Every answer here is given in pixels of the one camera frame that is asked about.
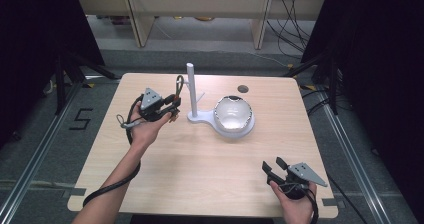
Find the table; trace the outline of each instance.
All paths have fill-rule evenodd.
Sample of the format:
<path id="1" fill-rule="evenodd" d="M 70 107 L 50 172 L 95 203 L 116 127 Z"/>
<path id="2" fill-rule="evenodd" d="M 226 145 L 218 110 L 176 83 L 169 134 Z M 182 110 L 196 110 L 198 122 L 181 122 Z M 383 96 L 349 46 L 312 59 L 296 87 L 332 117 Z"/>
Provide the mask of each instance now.
<path id="1" fill-rule="evenodd" d="M 126 116 L 134 99 L 150 87 L 166 97 L 175 91 L 174 74 L 125 74 L 105 115 L 75 188 L 85 196 L 97 190 L 129 148 L 116 115 Z M 281 217 L 279 202 L 266 184 L 262 161 L 276 173 L 277 156 L 288 164 L 306 162 L 326 183 L 324 165 L 297 83 L 292 78 L 195 75 L 198 110 L 211 110 L 226 95 L 238 95 L 252 107 L 255 126 L 240 139 L 220 136 L 207 124 L 192 124 L 188 88 L 184 87 L 180 117 L 166 124 L 141 160 L 120 212 Z M 249 91 L 239 93 L 245 85 Z M 85 196 L 71 196 L 68 208 L 79 211 Z M 334 218 L 337 206 L 331 187 L 318 186 L 321 218 Z"/>

